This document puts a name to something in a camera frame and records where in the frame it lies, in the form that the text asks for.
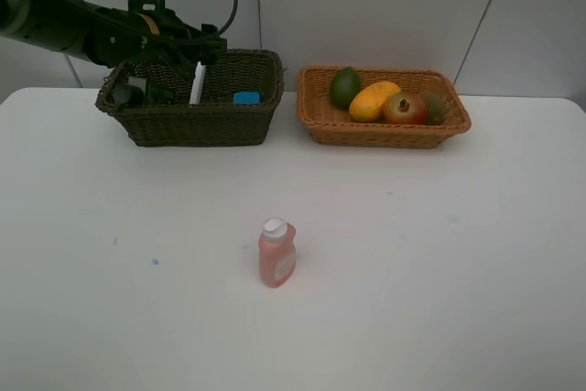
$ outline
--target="plastic bottle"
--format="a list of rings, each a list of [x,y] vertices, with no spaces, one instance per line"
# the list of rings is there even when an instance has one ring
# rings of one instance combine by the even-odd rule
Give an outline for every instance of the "plastic bottle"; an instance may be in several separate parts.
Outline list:
[[[270,288],[281,286],[295,269],[295,233],[295,227],[282,219],[272,218],[265,222],[265,229],[258,239],[258,268],[260,279]]]

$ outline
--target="tabletop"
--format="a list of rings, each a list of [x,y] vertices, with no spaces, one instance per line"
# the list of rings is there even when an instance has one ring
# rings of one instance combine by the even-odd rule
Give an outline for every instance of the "tabletop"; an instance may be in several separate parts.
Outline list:
[[[95,95],[0,106],[3,389],[586,387],[576,104],[463,97],[472,130],[418,151],[317,145],[285,93],[262,146],[141,148]]]

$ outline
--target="mango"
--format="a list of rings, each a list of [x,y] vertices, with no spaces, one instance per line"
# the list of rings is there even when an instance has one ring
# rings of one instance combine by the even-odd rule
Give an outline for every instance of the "mango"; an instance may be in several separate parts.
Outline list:
[[[359,123],[372,123],[381,117],[385,101],[401,88],[390,81],[380,81],[364,88],[350,104],[350,117]]]

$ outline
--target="blue sponge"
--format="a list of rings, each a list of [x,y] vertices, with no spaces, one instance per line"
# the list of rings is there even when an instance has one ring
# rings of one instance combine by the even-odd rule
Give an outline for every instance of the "blue sponge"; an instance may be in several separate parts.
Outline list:
[[[234,94],[234,104],[260,104],[260,93],[237,92]]]

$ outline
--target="dark wicker basket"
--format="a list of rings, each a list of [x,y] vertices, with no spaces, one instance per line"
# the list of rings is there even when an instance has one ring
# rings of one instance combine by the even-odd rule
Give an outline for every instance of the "dark wicker basket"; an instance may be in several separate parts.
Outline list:
[[[193,79],[195,66],[185,68]],[[113,112],[113,87],[129,76],[174,92],[173,105]],[[141,147],[220,147],[262,144],[283,93],[283,67],[268,50],[233,49],[207,68],[201,101],[189,104],[191,83],[164,64],[124,63],[105,80],[96,107],[115,118]],[[235,92],[260,92],[259,105],[234,105]]]

